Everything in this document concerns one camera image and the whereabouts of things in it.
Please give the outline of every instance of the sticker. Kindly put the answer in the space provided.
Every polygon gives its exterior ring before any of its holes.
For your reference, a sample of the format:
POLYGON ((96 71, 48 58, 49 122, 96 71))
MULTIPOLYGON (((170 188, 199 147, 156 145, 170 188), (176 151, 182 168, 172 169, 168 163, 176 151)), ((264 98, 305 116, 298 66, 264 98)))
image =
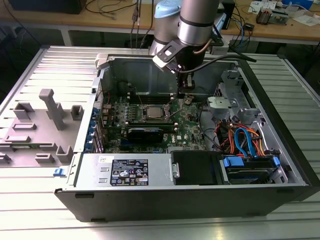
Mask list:
POLYGON ((102 163, 102 164, 109 163, 109 164, 111 164, 113 159, 115 159, 115 156, 99 156, 99 163, 102 163))
POLYGON ((113 159, 110 184, 112 186, 148 186, 148 170, 147 159, 113 159))

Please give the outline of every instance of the black cable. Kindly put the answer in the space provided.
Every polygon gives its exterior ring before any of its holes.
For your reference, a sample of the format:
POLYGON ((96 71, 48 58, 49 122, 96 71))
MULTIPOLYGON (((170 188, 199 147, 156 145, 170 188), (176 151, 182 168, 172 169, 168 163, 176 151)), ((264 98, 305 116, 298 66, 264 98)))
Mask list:
POLYGON ((216 34, 218 35, 218 37, 222 39, 222 36, 221 36, 221 34, 220 34, 220 32, 219 32, 219 30, 218 30, 217 26, 216 26, 214 23, 213 23, 213 28, 214 28, 214 30, 215 30, 215 32, 216 32, 216 34))
POLYGON ((212 142, 218 149, 219 149, 219 145, 213 141, 206 133, 205 131, 203 130, 202 126, 201 126, 201 115, 202 115, 202 112, 204 111, 204 107, 205 105, 207 104, 207 100, 205 100, 205 102, 203 103, 202 105, 202 108, 201 108, 201 111, 200 111, 200 114, 199 114, 199 121, 198 121, 198 124, 199 124, 199 128, 200 128, 200 131, 202 132, 202 134, 210 141, 212 142))
POLYGON ((136 35, 135 35, 135 48, 138 48, 138 36, 139 36, 139 29, 140 29, 140 17, 141 17, 141 4, 142 0, 137 0, 139 2, 139 7, 138 7, 138 28, 136 30, 136 35))
POLYGON ((4 4, 4 7, 5 9, 8 11, 8 13, 11 15, 11 17, 30 35, 30 37, 33 38, 34 41, 36 41, 36 43, 41 46, 40 42, 25 28, 25 26, 22 25, 22 23, 16 19, 16 17, 11 13, 11 11, 9 10, 5 0, 2 0, 3 4, 4 4))
POLYGON ((244 44, 246 41, 248 41, 248 42, 247 42, 245 45, 243 45, 242 48, 247 47, 247 46, 249 46, 249 44, 250 44, 250 40, 251 40, 251 36, 252 36, 252 34, 253 34, 253 31, 249 31, 249 30, 248 30, 248 32, 249 32, 249 37, 247 37, 247 39, 244 40, 244 41, 242 42, 242 44, 244 44))
POLYGON ((190 73, 194 73, 194 72, 197 72, 203 68, 205 68, 206 66, 210 65, 210 64, 213 64, 219 60, 223 60, 223 59, 227 59, 227 60, 236 60, 236 59, 242 59, 242 60, 246 60, 246 61, 249 61, 249 62, 254 62, 256 63, 257 60, 251 58, 251 57, 248 57, 246 55, 235 55, 235 54, 230 54, 230 55, 223 55, 223 56, 219 56, 219 57, 216 57, 215 59, 212 59, 200 66, 197 66, 196 68, 194 69, 191 69, 191 70, 186 70, 186 71, 178 71, 180 74, 190 74, 190 73))
POLYGON ((141 41, 141 44, 140 44, 141 49, 142 49, 143 45, 145 44, 145 40, 146 40, 146 37, 148 36, 148 33, 150 32, 152 26, 154 25, 154 4, 155 4, 155 0, 152 0, 152 2, 151 2, 151 23, 150 23, 149 29, 146 31, 146 33, 143 36, 143 39, 141 41))
POLYGON ((135 28, 136 22, 138 21, 138 18, 139 18, 139 0, 136 1, 135 8, 132 13, 132 27, 131 27, 131 31, 130 31, 130 48, 131 49, 133 48, 132 34, 134 32, 134 28, 135 28))
POLYGON ((249 58, 249 59, 250 59, 250 62, 256 62, 256 61, 257 61, 257 60, 255 60, 255 59, 249 57, 249 56, 246 56, 246 55, 242 54, 241 52, 237 51, 235 48, 233 48, 233 47, 230 46, 230 45, 229 45, 229 49, 230 49, 231 51, 233 51, 234 53, 239 54, 241 57, 249 58))
POLYGON ((234 40, 234 42, 232 44, 234 47, 236 47, 236 42, 237 42, 238 38, 240 37, 240 35, 242 33, 242 30, 241 30, 241 28, 238 27, 237 22, 236 22, 235 26, 237 27, 237 29, 239 29, 239 34, 238 34, 238 36, 236 37, 236 39, 234 40))
POLYGON ((315 47, 315 50, 313 50, 312 55, 314 55, 316 53, 319 46, 320 46, 320 41, 319 41, 318 45, 315 47))
POLYGON ((120 7, 120 8, 118 8, 118 9, 115 9, 115 10, 111 10, 111 11, 92 11, 92 10, 90 10, 89 8, 88 8, 88 6, 91 4, 91 3, 93 3, 93 2, 95 2, 96 0, 91 0, 90 2, 88 2, 86 5, 85 5, 85 9, 87 10, 87 11, 89 11, 89 12, 91 12, 91 13, 94 13, 94 14, 109 14, 109 13, 114 13, 114 12, 117 12, 117 11, 119 11, 119 10, 122 10, 122 9, 125 9, 125 8, 129 8, 129 7, 132 7, 132 6, 134 6, 134 5, 136 5, 136 3, 134 3, 134 4, 131 4, 131 5, 127 5, 127 6, 123 6, 123 7, 120 7))
MULTIPOLYGON (((103 8, 110 7, 110 6, 116 6, 116 5, 120 4, 122 1, 123 1, 123 0, 119 0, 117 3, 108 4, 108 5, 103 5, 102 7, 100 7, 100 6, 99 6, 99 0, 96 0, 97 6, 98 6, 100 12, 103 11, 103 8)), ((104 17, 111 18, 112 20, 116 20, 116 19, 117 19, 115 16, 112 16, 112 15, 115 14, 114 12, 108 12, 108 13, 103 13, 103 12, 101 12, 100 14, 101 14, 102 16, 104 16, 104 17)))
POLYGON ((135 24, 136 22, 132 22, 132 27, 131 27, 131 30, 130 30, 130 48, 132 49, 132 33, 134 32, 134 28, 135 28, 135 24))

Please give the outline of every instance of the desk leg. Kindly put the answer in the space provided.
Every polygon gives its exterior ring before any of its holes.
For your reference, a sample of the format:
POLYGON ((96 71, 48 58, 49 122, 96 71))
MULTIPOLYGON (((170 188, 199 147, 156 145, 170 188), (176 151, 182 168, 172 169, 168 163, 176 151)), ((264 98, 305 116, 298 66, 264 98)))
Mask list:
POLYGON ((64 45, 65 46, 73 46, 71 37, 69 35, 69 30, 61 29, 60 31, 61 31, 61 35, 62 35, 62 38, 63 38, 64 45))

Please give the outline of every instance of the black box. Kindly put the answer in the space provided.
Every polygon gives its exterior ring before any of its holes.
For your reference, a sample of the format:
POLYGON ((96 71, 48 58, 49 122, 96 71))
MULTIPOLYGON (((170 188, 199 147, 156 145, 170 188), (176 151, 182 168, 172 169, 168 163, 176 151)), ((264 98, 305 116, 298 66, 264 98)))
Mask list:
POLYGON ((236 4, 234 0, 222 0, 222 5, 224 7, 224 13, 226 14, 222 29, 228 29, 236 4))
POLYGON ((80 14, 87 0, 8 0, 14 10, 80 14))

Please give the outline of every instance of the computer case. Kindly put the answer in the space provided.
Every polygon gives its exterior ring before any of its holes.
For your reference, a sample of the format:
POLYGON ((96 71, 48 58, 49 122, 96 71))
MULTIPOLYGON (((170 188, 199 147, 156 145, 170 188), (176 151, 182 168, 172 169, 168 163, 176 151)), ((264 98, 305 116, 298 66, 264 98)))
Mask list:
POLYGON ((80 14, 87 0, 8 0, 17 11, 80 14))

